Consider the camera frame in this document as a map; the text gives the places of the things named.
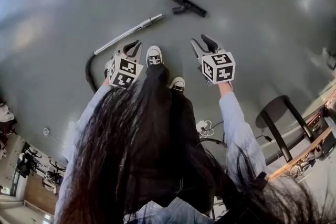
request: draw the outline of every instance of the gray floor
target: gray floor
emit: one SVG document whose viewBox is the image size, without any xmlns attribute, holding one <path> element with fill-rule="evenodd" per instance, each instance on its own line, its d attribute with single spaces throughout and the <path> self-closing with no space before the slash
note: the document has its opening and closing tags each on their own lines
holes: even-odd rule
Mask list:
<svg viewBox="0 0 336 224">
<path fill-rule="evenodd" d="M 234 90 L 256 136 L 268 133 L 255 126 L 257 114 L 278 95 L 290 96 L 304 115 L 323 103 L 335 79 L 322 51 L 334 38 L 336 0 L 192 1 L 208 10 L 206 18 L 173 16 L 171 0 L 0 0 L 1 93 L 17 116 L 20 135 L 62 159 L 62 144 L 92 97 L 84 74 L 87 58 L 158 13 L 166 15 L 162 22 L 128 40 L 143 42 L 143 64 L 150 45 L 162 48 L 171 76 L 186 80 L 185 95 L 194 104 L 197 121 L 221 120 L 218 89 L 206 86 L 191 51 L 190 39 L 202 33 L 221 40 L 233 53 Z M 110 49 L 93 64 L 99 83 L 112 53 Z M 287 132 L 293 122 L 285 115 L 278 127 Z M 44 127 L 62 144 L 44 137 Z M 220 126 L 214 137 L 221 133 Z M 263 148 L 266 157 L 274 151 Z"/>
</svg>

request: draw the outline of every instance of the shoe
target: shoe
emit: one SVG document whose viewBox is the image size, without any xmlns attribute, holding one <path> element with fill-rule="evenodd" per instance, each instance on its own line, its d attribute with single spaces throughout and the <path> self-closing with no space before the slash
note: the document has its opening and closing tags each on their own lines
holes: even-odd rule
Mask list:
<svg viewBox="0 0 336 224">
<path fill-rule="evenodd" d="M 149 67 L 150 65 L 158 65 L 160 63 L 163 64 L 162 53 L 158 46 L 153 45 L 149 47 L 147 51 L 146 61 L 147 67 Z"/>
<path fill-rule="evenodd" d="M 170 83 L 169 89 L 183 92 L 185 87 L 185 81 L 182 77 L 176 77 Z"/>
</svg>

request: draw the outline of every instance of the metal vacuum wand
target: metal vacuum wand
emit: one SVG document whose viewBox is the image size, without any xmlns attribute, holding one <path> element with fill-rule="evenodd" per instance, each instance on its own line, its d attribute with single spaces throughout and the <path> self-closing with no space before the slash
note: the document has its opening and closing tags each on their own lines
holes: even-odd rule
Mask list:
<svg viewBox="0 0 336 224">
<path fill-rule="evenodd" d="M 93 77 L 91 74 L 91 64 L 93 59 L 100 54 L 101 52 L 105 51 L 107 48 L 111 47 L 113 44 L 117 43 L 118 41 L 122 40 L 123 38 L 129 36 L 130 34 L 139 31 L 140 29 L 143 29 L 147 26 L 152 25 L 155 21 L 161 19 L 163 17 L 162 14 L 158 14 L 154 17 L 150 17 L 147 20 L 144 20 L 143 22 L 139 23 L 137 26 L 133 27 L 132 29 L 122 33 L 120 36 L 116 37 L 115 39 L 111 40 L 109 43 L 107 43 L 106 45 L 104 45 L 103 47 L 101 47 L 100 49 L 97 49 L 94 51 L 94 53 L 90 56 L 90 58 L 88 59 L 86 66 L 85 66 L 85 75 L 86 75 L 86 80 L 88 81 L 88 83 L 91 86 L 91 89 L 93 90 L 93 92 L 97 91 L 97 87 L 93 81 Z"/>
</svg>

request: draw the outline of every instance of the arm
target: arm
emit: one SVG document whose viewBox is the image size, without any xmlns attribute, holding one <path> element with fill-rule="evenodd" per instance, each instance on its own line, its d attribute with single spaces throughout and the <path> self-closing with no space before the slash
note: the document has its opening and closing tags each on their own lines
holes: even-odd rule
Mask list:
<svg viewBox="0 0 336 224">
<path fill-rule="evenodd" d="M 230 84 L 224 82 L 218 86 L 221 92 L 219 107 L 221 108 L 224 121 L 225 143 L 228 147 L 226 155 L 227 171 L 231 179 L 234 180 L 235 183 L 239 183 L 236 177 L 239 155 L 238 147 L 240 147 L 249 158 L 256 176 L 266 168 L 265 157 L 253 135 L 250 125 L 244 120 L 244 114 Z M 245 163 L 243 157 L 240 157 L 239 163 L 244 175 L 246 170 L 244 169 Z"/>
<path fill-rule="evenodd" d="M 98 91 L 95 93 L 95 95 L 89 102 L 88 106 L 85 108 L 80 119 L 75 124 L 75 129 L 73 131 L 72 137 L 70 138 L 67 148 L 65 149 L 64 155 L 65 155 L 65 158 L 68 160 L 68 165 L 67 165 L 64 179 L 63 179 L 60 191 L 59 191 L 59 198 L 56 204 L 55 223 L 57 223 L 57 216 L 61 210 L 62 205 L 65 202 L 66 193 L 68 192 L 68 189 L 71 187 L 69 184 L 71 181 L 71 173 L 72 173 L 72 168 L 74 165 L 73 158 L 75 156 L 76 143 L 80 139 L 80 136 L 83 133 L 88 121 L 90 120 L 97 104 L 109 90 L 111 90 L 111 86 L 109 86 L 108 80 L 105 80 L 102 86 L 98 89 Z"/>
</svg>

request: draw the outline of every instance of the long black hair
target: long black hair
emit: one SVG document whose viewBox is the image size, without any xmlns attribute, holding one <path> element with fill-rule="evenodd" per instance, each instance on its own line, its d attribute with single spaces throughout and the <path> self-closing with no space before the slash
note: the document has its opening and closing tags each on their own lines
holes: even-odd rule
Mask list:
<svg viewBox="0 0 336 224">
<path fill-rule="evenodd" d="M 123 223 L 126 214 L 134 214 L 150 201 L 140 199 L 137 163 L 143 152 L 162 145 L 152 132 L 140 135 L 147 112 L 147 100 L 141 98 L 136 85 L 127 90 L 114 88 L 100 100 L 77 144 L 71 187 L 58 223 Z M 201 145 L 176 139 L 162 151 L 167 176 L 179 179 L 181 173 L 192 174 L 205 188 L 214 189 L 228 209 L 249 204 L 259 222 L 323 224 L 336 220 L 333 207 L 319 210 L 310 192 L 299 184 L 288 189 L 268 183 L 261 191 L 253 183 L 256 175 L 243 150 L 235 184 Z M 243 168 L 240 158 L 244 158 Z"/>
</svg>

